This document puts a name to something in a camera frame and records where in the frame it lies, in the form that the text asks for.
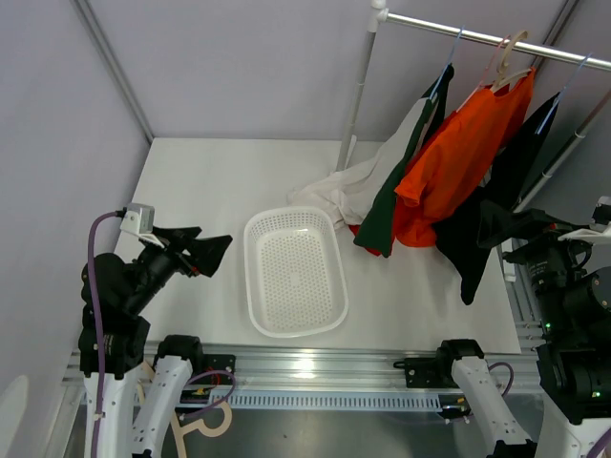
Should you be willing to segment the white perforated plastic basket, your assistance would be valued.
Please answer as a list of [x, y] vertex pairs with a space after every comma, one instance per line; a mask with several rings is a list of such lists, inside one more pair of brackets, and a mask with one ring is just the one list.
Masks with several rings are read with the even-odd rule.
[[249, 318], [263, 335], [328, 332], [348, 314], [348, 290], [333, 223], [311, 206], [260, 212], [243, 230]]

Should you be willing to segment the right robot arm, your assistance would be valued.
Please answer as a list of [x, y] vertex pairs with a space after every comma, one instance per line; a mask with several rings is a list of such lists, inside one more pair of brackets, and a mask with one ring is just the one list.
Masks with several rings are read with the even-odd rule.
[[490, 457], [601, 457], [610, 446], [610, 270], [587, 273], [591, 251], [586, 240], [548, 232], [505, 257], [528, 268], [542, 318], [536, 440], [494, 387], [476, 341], [437, 349], [435, 377], [461, 389]]

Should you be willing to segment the orange t shirt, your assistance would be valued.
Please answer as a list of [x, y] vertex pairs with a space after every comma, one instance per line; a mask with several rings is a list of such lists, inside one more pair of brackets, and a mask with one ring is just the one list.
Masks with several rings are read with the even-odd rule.
[[486, 86], [444, 121], [394, 189], [395, 239], [409, 247], [435, 245], [432, 226], [466, 200], [497, 151], [519, 129], [532, 99], [534, 76], [532, 70], [495, 94]]

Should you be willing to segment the pink wire hanger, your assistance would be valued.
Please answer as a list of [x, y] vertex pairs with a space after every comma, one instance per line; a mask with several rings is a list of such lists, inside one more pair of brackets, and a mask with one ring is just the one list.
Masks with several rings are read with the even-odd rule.
[[510, 34], [508, 34], [508, 35], [506, 35], [505, 37], [503, 37], [503, 40], [502, 40], [502, 41], [501, 41], [501, 42], [500, 42], [498, 45], [496, 45], [496, 47], [495, 47], [495, 51], [494, 51], [494, 53], [492, 54], [492, 56], [491, 56], [491, 58], [490, 58], [490, 60], [489, 60], [488, 64], [487, 64], [487, 65], [486, 65], [486, 67], [484, 68], [483, 73], [482, 73], [482, 75], [481, 75], [481, 77], [480, 77], [480, 80], [479, 80], [479, 81], [478, 81], [478, 83], [477, 83], [477, 86], [476, 86], [476, 87], [474, 88], [474, 90], [473, 90], [473, 91], [472, 91], [472, 92], [471, 92], [471, 93], [470, 93], [470, 94], [467, 96], [467, 98], [464, 100], [464, 102], [463, 102], [463, 103], [462, 103], [462, 104], [461, 104], [461, 105], [460, 105], [460, 106], [459, 106], [459, 107], [456, 109], [456, 112], [457, 112], [457, 113], [458, 113], [460, 110], [462, 110], [462, 109], [463, 109], [463, 107], [464, 107], [464, 106], [467, 104], [467, 102], [468, 102], [468, 101], [469, 101], [469, 100], [470, 100], [470, 99], [473, 97], [473, 95], [474, 95], [474, 94], [476, 94], [476, 93], [477, 93], [479, 90], [481, 90], [481, 89], [483, 89], [483, 88], [485, 87], [486, 78], [487, 78], [487, 75], [488, 75], [488, 72], [489, 72], [490, 68], [492, 67], [493, 63], [495, 62], [495, 60], [496, 60], [496, 58], [497, 58], [497, 56], [498, 56], [498, 54], [499, 54], [499, 52], [500, 52], [500, 49], [503, 47], [503, 44], [504, 44], [504, 43], [505, 43], [507, 40], [509, 40], [510, 38], [511, 38], [511, 35], [510, 35]]

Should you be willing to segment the light blue wire hanger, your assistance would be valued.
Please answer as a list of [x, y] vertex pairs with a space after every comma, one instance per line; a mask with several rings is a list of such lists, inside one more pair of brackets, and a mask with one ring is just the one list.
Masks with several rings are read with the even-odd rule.
[[545, 128], [545, 126], [548, 124], [548, 121], [551, 117], [551, 115], [556, 111], [559, 102], [562, 100], [564, 93], [569, 89], [569, 87], [572, 85], [572, 83], [574, 82], [574, 80], [576, 79], [577, 75], [579, 74], [579, 72], [581, 71], [581, 69], [585, 66], [585, 64], [589, 61], [589, 59], [592, 57], [593, 53], [590, 52], [588, 54], [586, 54], [586, 56], [579, 62], [578, 66], [576, 67], [576, 69], [573, 71], [573, 73], [571, 74], [571, 76], [569, 77], [569, 79], [566, 81], [566, 83], [564, 84], [564, 86], [562, 87], [562, 89], [558, 92], [558, 94], [555, 96], [553, 103], [549, 109], [549, 111], [547, 112], [547, 114], [545, 115], [545, 117], [541, 120], [541, 122], [539, 123], [535, 134], [536, 135], [540, 135], [541, 132], [543, 131], [543, 129]]

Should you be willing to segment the red t shirt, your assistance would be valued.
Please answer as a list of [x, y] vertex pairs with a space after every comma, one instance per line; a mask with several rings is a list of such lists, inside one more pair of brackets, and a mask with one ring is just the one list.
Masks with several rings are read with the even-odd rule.
[[350, 230], [350, 232], [353, 235], [353, 242], [357, 245], [362, 245], [364, 243], [364, 238], [363, 238], [363, 234], [361, 231], [361, 226], [360, 225], [350, 225], [348, 229]]

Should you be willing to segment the beige wooden hanger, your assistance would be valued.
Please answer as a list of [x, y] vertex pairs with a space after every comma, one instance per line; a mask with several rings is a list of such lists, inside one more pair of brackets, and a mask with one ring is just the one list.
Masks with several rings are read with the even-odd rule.
[[514, 73], [509, 73], [510, 70], [510, 54], [516, 44], [522, 40], [525, 40], [529, 35], [526, 30], [518, 31], [509, 41], [503, 54], [501, 55], [500, 61], [496, 67], [496, 79], [490, 87], [490, 91], [495, 94], [505, 87], [510, 87], [514, 83], [517, 83], [521, 78], [528, 76], [532, 68], [524, 68]]

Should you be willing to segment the black t shirt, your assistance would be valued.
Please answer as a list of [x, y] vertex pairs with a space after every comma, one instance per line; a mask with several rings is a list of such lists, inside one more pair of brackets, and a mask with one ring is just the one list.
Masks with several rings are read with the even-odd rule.
[[510, 213], [520, 200], [560, 101], [557, 93], [540, 105], [496, 155], [487, 184], [477, 186], [450, 217], [433, 226], [436, 248], [459, 274], [460, 298], [466, 305], [474, 302], [491, 253], [481, 242], [494, 233], [494, 217]]

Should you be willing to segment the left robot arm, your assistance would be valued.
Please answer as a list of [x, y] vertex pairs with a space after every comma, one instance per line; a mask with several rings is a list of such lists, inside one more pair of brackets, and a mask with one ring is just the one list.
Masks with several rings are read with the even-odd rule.
[[199, 227], [134, 230], [143, 245], [134, 260], [104, 253], [83, 268], [78, 349], [88, 403], [86, 456], [157, 457], [184, 387], [204, 376], [200, 339], [169, 335], [158, 346], [144, 404], [135, 406], [150, 329], [144, 308], [176, 274], [212, 277], [233, 240], [202, 238], [200, 232]]

